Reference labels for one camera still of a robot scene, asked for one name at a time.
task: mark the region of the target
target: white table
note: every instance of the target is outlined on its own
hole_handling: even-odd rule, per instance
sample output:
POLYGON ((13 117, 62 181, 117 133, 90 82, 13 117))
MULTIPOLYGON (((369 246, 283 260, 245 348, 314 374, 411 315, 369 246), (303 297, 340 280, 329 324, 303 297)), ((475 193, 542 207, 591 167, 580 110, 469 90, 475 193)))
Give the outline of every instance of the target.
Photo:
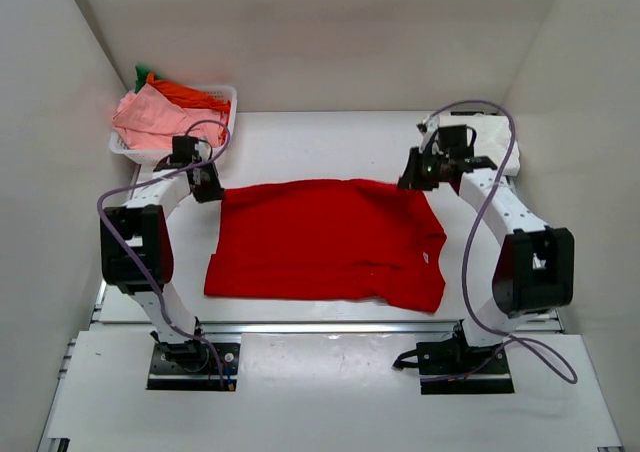
MULTIPOLYGON (((219 164, 220 176, 227 188, 309 178, 394 182, 409 148, 420 140, 414 124, 421 117, 419 112, 241 114, 234 143, 219 164)), ((142 170, 139 179, 148 174, 142 170)), ((135 302, 109 289, 99 322, 81 333, 74 347, 46 436, 70 439, 68 452, 595 452, 619 446, 579 336, 537 336, 572 363, 579 375, 576 386, 513 347, 507 357, 514 394, 421 396, 415 371, 390 368, 399 353, 414 348, 416 336, 402 329, 359 333, 370 330, 362 324, 384 328, 420 321, 435 337, 441 321, 465 317, 460 267, 475 212, 448 186, 429 193, 428 200, 448 236, 440 256, 447 287, 432 316, 376 302, 205 297, 219 204, 185 200, 169 219, 174 283, 185 304, 209 328, 223 322, 231 324, 236 337, 262 332, 241 336, 238 390, 145 390, 151 325, 135 302), (305 334, 268 333, 285 329, 305 334)), ((495 239, 481 227, 470 263, 474 304, 490 296, 497 254, 495 239)))
POLYGON ((596 452, 620 442, 579 336, 542 335, 576 368, 562 382, 508 349, 516 392, 421 396, 390 368, 411 334, 242 337, 234 393, 147 391, 145 332, 83 332, 48 431, 68 452, 179 450, 596 452))
MULTIPOLYGON (((424 112, 253 113, 239 114, 232 145, 219 161, 225 188, 312 178, 367 178, 396 182, 409 148, 419 144, 415 124, 424 112)), ((148 178, 143 168, 139 180, 148 178)), ((218 241, 220 206, 184 200, 168 221, 175 257, 174 284, 185 305, 203 322, 452 321, 465 317, 460 269, 475 211, 450 186, 427 194, 447 234, 440 269, 447 282, 434 315, 398 309, 376 301, 284 301, 215 299, 203 294, 204 278, 218 241)), ((491 294, 499 247, 482 225, 470 261, 473 304, 491 294)), ((103 323, 145 323, 134 301, 108 288, 103 323)))

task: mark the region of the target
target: green cloth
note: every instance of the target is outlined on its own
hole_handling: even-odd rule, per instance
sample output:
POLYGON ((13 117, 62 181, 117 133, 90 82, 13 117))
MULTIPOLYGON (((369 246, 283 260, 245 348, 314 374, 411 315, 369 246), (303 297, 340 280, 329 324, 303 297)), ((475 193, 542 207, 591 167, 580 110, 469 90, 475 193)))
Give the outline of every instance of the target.
MULTIPOLYGON (((147 83, 147 75, 149 75, 149 72, 153 72, 153 70, 146 65, 136 65, 136 94, 140 92, 140 89, 147 83)), ((156 74, 156 79, 165 80, 164 77, 161 77, 158 74, 156 74)))

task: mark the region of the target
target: orange cloth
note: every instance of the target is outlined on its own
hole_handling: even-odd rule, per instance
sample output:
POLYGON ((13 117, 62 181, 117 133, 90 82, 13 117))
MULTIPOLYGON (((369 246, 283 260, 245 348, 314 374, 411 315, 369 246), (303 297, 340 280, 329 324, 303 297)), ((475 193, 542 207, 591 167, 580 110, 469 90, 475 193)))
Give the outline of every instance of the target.
POLYGON ((153 72, 149 72, 147 75, 147 84, 157 89, 169 99, 169 102, 183 109, 212 109, 225 114, 226 117, 231 113, 229 102, 213 98, 201 90, 185 87, 170 80, 156 79, 153 72))

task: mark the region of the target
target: pink cloth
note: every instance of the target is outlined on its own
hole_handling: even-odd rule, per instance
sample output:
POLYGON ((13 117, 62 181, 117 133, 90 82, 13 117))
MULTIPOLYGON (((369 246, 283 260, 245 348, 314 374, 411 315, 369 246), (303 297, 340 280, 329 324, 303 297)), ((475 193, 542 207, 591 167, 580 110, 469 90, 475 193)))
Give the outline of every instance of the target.
MULTIPOLYGON (((220 115, 211 109, 178 107, 146 84, 137 94, 123 97, 112 124, 130 149, 171 149, 172 136, 184 134, 198 120, 221 120, 220 115)), ((224 142, 224 129, 216 124, 200 124, 190 135, 205 137, 213 147, 224 142)))

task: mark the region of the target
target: clothing pile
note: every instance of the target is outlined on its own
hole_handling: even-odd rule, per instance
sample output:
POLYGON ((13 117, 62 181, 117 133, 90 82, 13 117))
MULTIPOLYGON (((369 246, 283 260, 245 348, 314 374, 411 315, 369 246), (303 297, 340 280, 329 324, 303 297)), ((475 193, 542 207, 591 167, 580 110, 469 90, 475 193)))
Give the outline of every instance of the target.
MULTIPOLYGON (((142 66, 136 72, 136 88, 120 101, 112 120, 130 149, 171 149, 171 138, 184 134, 198 120, 228 123, 230 102, 157 77, 142 66)), ((224 128, 213 123, 198 125, 191 135, 206 139, 212 147, 225 141, 224 128)))

